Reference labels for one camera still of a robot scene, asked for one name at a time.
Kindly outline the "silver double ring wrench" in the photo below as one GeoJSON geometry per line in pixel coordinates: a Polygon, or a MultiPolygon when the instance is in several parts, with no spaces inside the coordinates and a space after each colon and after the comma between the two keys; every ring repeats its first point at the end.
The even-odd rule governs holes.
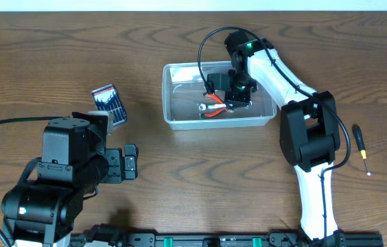
{"type": "Polygon", "coordinates": [[[227,110],[226,104],[199,104],[198,109],[200,111],[207,111],[207,110],[227,110]]]}

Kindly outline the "red handled pliers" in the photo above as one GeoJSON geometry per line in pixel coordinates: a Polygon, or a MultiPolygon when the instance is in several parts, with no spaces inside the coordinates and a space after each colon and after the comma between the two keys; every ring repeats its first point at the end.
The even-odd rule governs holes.
{"type": "Polygon", "coordinates": [[[233,107],[229,104],[225,104],[224,101],[218,97],[216,94],[204,95],[206,99],[212,99],[213,104],[199,103],[198,110],[200,111],[201,117],[212,118],[216,117],[221,113],[233,113],[233,107]]]}

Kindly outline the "blue screwdriver bit set case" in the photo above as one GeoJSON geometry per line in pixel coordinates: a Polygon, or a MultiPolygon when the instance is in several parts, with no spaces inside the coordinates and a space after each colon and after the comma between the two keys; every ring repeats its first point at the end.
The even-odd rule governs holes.
{"type": "Polygon", "coordinates": [[[91,92],[91,95],[98,110],[105,110],[113,114],[114,126],[119,126],[127,122],[126,110],[113,84],[95,89],[91,92]]]}

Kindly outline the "black yellow screwdriver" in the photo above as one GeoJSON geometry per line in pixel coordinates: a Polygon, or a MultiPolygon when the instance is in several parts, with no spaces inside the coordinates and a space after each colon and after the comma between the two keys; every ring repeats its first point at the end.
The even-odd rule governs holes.
{"type": "Polygon", "coordinates": [[[368,162],[367,162],[367,154],[366,154],[366,148],[365,148],[365,144],[364,144],[364,137],[362,134],[362,130],[357,124],[354,124],[352,126],[352,133],[353,133],[353,136],[355,137],[355,142],[357,143],[357,148],[360,151],[360,154],[361,154],[362,159],[364,161],[366,175],[371,176],[371,172],[369,170],[369,166],[368,166],[368,162]]]}

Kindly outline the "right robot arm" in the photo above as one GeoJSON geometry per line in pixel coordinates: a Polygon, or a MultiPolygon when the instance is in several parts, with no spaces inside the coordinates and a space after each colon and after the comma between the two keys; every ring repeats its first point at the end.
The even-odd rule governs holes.
{"type": "Polygon", "coordinates": [[[331,175],[344,165],[335,163],[340,135],[347,130],[336,111],[333,95],[317,92],[299,80],[282,62],[266,38],[240,27],[228,27],[224,46],[232,69],[202,75],[205,95],[226,110],[242,108],[262,86],[280,108],[279,144],[295,169],[301,195],[300,231],[310,246],[328,246],[338,232],[333,214],[331,175]]]}

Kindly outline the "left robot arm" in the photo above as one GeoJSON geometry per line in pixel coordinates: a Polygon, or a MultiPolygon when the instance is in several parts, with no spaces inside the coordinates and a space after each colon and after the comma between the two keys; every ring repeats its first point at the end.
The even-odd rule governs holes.
{"type": "Polygon", "coordinates": [[[43,151],[3,197],[3,232],[16,245],[53,246],[68,237],[85,200],[101,183],[138,176],[135,144],[106,146],[112,115],[106,111],[54,117],[43,131],[43,151]]]}

